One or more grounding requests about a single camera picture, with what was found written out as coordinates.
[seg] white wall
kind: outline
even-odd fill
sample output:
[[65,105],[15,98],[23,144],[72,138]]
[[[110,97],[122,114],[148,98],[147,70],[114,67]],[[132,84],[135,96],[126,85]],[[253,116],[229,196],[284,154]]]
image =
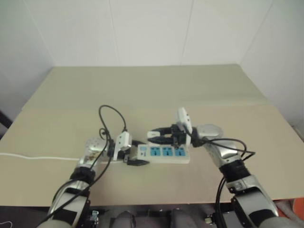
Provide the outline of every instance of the white wall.
[[304,116],[303,9],[302,0],[2,0],[0,109],[14,119],[52,66],[238,63],[294,124]]

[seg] table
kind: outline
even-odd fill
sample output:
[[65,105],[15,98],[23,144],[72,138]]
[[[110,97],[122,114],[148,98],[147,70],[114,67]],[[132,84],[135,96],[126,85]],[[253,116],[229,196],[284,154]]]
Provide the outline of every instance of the table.
[[[98,135],[103,104],[117,108],[133,138],[145,142],[148,130],[170,126],[184,106],[193,126],[216,124],[257,152],[246,166],[271,198],[304,195],[303,142],[238,65],[55,67],[0,141],[0,152],[78,158]],[[103,113],[116,137],[121,120]],[[221,173],[204,148],[189,150],[189,164],[111,164],[92,188],[91,205],[214,202]],[[0,156],[0,205],[49,206],[75,165]],[[225,189],[222,201],[230,197]]]

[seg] orange object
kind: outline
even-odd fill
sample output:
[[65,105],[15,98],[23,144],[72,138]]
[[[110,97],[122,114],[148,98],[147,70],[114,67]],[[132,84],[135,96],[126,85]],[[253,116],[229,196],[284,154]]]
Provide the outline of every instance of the orange object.
[[294,200],[293,211],[300,219],[304,220],[304,198]]

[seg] power strip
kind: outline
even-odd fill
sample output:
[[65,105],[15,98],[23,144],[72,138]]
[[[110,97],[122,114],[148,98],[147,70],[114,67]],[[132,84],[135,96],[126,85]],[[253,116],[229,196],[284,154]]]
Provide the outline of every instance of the power strip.
[[169,145],[150,146],[139,144],[137,159],[149,161],[150,163],[187,164],[190,155],[185,146],[174,148]]

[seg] white cable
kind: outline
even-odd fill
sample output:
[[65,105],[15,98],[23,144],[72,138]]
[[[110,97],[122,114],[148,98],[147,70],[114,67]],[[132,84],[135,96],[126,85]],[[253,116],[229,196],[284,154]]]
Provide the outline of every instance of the white cable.
[[[11,156],[11,157],[17,157],[17,158],[23,158],[27,160],[41,160],[41,159],[53,159],[53,160],[66,160],[66,161],[78,161],[79,158],[61,158],[61,157],[28,157],[21,154],[15,154],[15,153],[0,153],[0,155],[4,156]],[[111,161],[111,163],[122,163],[123,161]],[[107,164],[106,161],[101,161],[100,164]]]
[[6,223],[10,223],[10,228],[13,227],[13,223],[11,221],[0,222],[0,225],[4,225]]

